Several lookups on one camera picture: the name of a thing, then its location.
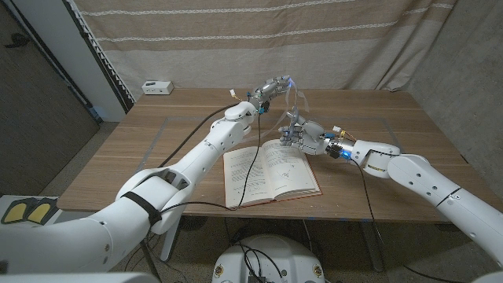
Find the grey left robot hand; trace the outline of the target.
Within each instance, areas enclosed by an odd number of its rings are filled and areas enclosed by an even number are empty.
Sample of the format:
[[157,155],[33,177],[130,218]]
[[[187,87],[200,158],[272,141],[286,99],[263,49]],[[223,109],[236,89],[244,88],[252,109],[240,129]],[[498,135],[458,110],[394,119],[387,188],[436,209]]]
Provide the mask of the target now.
[[268,112],[270,101],[275,97],[285,95],[291,86],[292,79],[288,75],[268,79],[248,95],[248,102],[252,103],[259,113]]

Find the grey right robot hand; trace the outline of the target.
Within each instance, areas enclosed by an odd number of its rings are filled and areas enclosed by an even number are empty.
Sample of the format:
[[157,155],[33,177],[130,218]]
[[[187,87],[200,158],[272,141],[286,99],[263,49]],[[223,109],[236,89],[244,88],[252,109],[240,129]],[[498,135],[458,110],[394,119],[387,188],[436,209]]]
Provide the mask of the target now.
[[354,141],[327,133],[320,124],[304,119],[298,113],[287,112],[286,116],[290,124],[278,129],[281,132],[280,145],[294,146],[309,155],[328,154],[334,159],[351,159]]

